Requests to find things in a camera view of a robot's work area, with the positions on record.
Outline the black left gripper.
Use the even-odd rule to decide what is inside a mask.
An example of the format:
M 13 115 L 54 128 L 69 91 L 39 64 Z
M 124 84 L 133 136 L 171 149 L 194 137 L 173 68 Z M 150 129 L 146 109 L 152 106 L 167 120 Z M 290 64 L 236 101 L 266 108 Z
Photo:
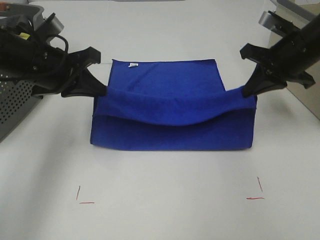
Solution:
M 33 32 L 24 40 L 11 32 L 1 32 L 1 63 L 17 74 L 7 80 L 32 83 L 34 96 L 94 98 L 107 93 L 107 86 L 87 69 L 101 63 L 101 52 L 90 46 L 69 53 L 69 42 L 59 34 L 41 38 Z

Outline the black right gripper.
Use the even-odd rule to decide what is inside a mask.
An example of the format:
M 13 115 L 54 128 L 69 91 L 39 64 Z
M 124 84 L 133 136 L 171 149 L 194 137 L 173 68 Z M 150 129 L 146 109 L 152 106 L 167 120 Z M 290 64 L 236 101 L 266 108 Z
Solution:
M 290 33 L 270 48 L 247 43 L 239 52 L 243 60 L 257 64 L 241 90 L 245 98 L 284 89 L 288 82 L 305 89 L 315 84 L 306 70 L 316 63 L 316 38 L 302 31 Z

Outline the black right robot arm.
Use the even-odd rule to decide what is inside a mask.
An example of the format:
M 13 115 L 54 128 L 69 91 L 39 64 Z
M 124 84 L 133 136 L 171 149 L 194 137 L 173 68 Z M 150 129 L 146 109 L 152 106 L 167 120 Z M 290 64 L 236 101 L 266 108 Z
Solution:
M 282 38 L 270 48 L 247 43 L 241 50 L 242 59 L 256 67 L 242 89 L 246 98 L 287 87 L 289 82 L 309 89 L 316 82 L 306 72 L 320 60 L 320 17 L 314 17 L 303 28 L 272 11 L 264 12 L 260 24 Z

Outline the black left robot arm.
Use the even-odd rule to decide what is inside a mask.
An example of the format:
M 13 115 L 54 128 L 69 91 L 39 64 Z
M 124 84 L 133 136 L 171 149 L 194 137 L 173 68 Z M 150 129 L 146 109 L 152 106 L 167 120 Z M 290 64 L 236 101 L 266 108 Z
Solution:
M 24 15 L 1 19 L 0 80 L 32 84 L 31 95 L 103 97 L 107 86 L 88 67 L 101 62 L 101 52 L 93 47 L 70 52 L 68 40 L 52 29 L 52 14 L 34 29 Z

